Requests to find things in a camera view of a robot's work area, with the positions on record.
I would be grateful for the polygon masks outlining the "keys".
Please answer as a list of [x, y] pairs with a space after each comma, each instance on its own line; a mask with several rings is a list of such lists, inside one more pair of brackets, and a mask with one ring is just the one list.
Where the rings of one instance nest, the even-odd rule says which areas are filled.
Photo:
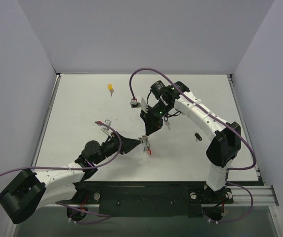
[[202, 140], [202, 137], [197, 132], [195, 132], [195, 138], [196, 138], [196, 141], [201, 141]]

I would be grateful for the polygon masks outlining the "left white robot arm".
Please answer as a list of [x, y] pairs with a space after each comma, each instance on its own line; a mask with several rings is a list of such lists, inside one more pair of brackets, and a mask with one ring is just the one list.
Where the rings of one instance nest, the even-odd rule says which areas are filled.
[[1, 191], [0, 205], [14, 224], [20, 224], [48, 204], [64, 200], [80, 203], [85, 191], [78, 184], [97, 172], [98, 163], [112, 155], [127, 154], [140, 143], [138, 139], [113, 133], [102, 144], [87, 142], [74, 162], [57, 170], [23, 169]]

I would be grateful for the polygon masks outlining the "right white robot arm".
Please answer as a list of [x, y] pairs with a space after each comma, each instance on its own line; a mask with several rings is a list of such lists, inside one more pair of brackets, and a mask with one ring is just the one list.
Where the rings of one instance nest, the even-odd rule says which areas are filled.
[[157, 99], [149, 106], [143, 97], [132, 99], [132, 107], [141, 108], [140, 117], [145, 123], [146, 136], [157, 132], [163, 126], [163, 117], [175, 109], [187, 116], [211, 141], [206, 156], [211, 165], [204, 189], [204, 197], [210, 202], [217, 201], [227, 182], [227, 169], [241, 149], [241, 127], [237, 122], [228, 123], [212, 113], [190, 89], [180, 81], [166, 86], [157, 81], [151, 86], [151, 93]]

